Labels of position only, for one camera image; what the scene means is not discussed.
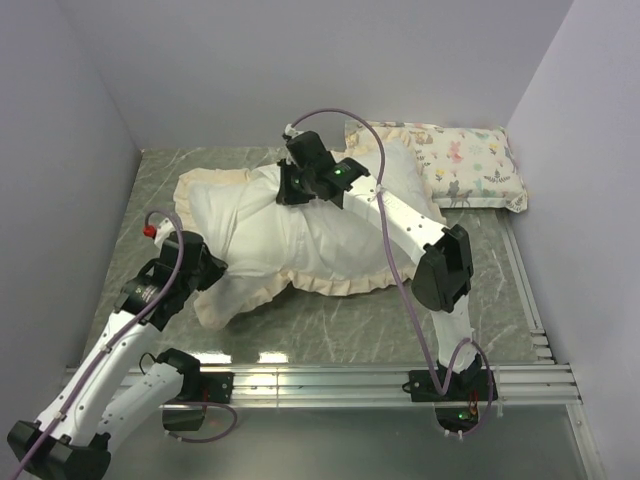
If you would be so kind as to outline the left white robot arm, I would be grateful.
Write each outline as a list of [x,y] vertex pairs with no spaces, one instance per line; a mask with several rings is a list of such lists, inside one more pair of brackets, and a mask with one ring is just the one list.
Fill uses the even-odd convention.
[[124,393],[118,391],[169,321],[196,291],[211,287],[227,265],[202,236],[171,232],[158,257],[121,289],[99,340],[64,389],[34,421],[7,436],[19,472],[39,479],[101,479],[132,431],[165,403],[205,401],[210,387],[195,357],[168,349]]

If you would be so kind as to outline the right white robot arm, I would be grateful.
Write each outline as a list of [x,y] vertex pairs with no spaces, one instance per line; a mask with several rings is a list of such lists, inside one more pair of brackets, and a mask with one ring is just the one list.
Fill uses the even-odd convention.
[[474,270],[466,230],[419,213],[357,160],[335,160],[317,133],[288,126],[283,138],[288,157],[278,162],[276,201],[287,206],[331,202],[378,228],[386,254],[391,243],[400,247],[416,266],[414,297],[436,315],[438,361],[449,368],[440,376],[442,391],[451,399],[465,398],[476,385],[469,369],[476,350],[468,312]]

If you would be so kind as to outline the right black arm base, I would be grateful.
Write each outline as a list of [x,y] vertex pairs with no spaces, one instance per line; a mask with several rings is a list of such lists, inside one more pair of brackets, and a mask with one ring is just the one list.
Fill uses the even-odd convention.
[[447,369],[443,365],[438,364],[435,373],[443,394],[436,389],[429,370],[410,370],[402,390],[413,403],[434,403],[436,420],[444,433],[464,438],[482,423],[480,404],[485,402],[491,407],[498,399],[494,374],[486,369],[480,354],[467,370],[452,373],[448,384]]

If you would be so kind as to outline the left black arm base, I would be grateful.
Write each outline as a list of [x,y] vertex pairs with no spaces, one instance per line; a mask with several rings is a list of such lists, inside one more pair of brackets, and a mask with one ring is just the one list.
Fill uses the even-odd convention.
[[[230,405],[235,374],[230,371],[200,373],[187,386],[161,405],[165,434],[184,443],[202,444],[224,438],[238,424],[238,413]],[[208,413],[219,410],[230,419],[229,425],[208,438],[188,438],[205,426]]]

